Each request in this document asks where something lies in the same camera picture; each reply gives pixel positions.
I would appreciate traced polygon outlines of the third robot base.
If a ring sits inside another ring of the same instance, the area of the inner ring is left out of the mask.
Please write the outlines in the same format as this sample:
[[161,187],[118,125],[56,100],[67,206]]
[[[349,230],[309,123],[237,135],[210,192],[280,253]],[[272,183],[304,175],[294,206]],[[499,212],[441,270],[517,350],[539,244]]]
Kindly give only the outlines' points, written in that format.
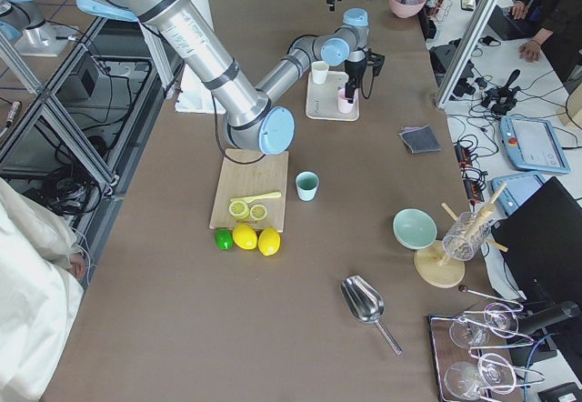
[[68,43],[57,38],[34,0],[1,0],[1,33],[25,56],[56,57]]

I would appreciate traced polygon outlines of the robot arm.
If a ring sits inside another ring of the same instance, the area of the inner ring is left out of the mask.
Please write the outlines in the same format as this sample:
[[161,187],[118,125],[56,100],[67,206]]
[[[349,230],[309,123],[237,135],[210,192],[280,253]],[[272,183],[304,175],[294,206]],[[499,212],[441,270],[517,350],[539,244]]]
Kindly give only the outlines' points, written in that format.
[[227,141],[266,155],[278,155],[290,146],[295,120],[274,102],[314,62],[344,64],[346,93],[352,98],[369,55],[367,12],[350,8],[332,35],[297,38],[259,85],[252,85],[191,0],[76,0],[76,4],[90,15],[156,28],[224,107]]

